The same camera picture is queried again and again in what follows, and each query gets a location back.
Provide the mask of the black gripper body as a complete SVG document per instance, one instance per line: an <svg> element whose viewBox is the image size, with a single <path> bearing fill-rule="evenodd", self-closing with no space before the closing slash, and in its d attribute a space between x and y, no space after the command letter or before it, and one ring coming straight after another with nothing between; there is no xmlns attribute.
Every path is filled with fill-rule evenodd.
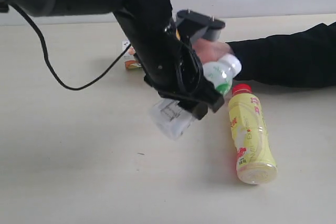
<svg viewBox="0 0 336 224"><path fill-rule="evenodd" d="M180 37L170 8L124 8L115 17L136 51L149 86L157 92L197 90L203 67L190 40Z"/></svg>

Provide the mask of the black sleeved forearm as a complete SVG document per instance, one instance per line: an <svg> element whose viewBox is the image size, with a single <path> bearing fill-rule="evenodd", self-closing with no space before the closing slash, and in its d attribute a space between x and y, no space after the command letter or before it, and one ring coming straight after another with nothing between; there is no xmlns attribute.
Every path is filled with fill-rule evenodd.
<svg viewBox="0 0 336 224"><path fill-rule="evenodd" d="M335 85L335 23L291 35L229 42L242 69L238 81L293 88Z"/></svg>

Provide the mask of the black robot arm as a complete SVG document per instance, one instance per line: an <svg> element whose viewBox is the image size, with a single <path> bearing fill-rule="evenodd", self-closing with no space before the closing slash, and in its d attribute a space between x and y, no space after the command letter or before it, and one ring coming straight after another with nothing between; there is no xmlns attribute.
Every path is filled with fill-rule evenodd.
<svg viewBox="0 0 336 224"><path fill-rule="evenodd" d="M170 0L1 0L1 12L15 9L36 28L33 17L112 13L142 66L144 81L160 97L177 100L198 120L224 104L206 80L194 41L217 40L225 23L189 9L173 12Z"/></svg>

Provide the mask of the person's open right hand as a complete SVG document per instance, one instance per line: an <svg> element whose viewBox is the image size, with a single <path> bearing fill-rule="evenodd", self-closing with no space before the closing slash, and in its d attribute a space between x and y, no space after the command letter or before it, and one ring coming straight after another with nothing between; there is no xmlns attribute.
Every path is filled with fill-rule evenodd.
<svg viewBox="0 0 336 224"><path fill-rule="evenodd" d="M229 44L220 41L208 41L202 38L193 43L193 49L202 64L216 62L226 54L234 54Z"/></svg>

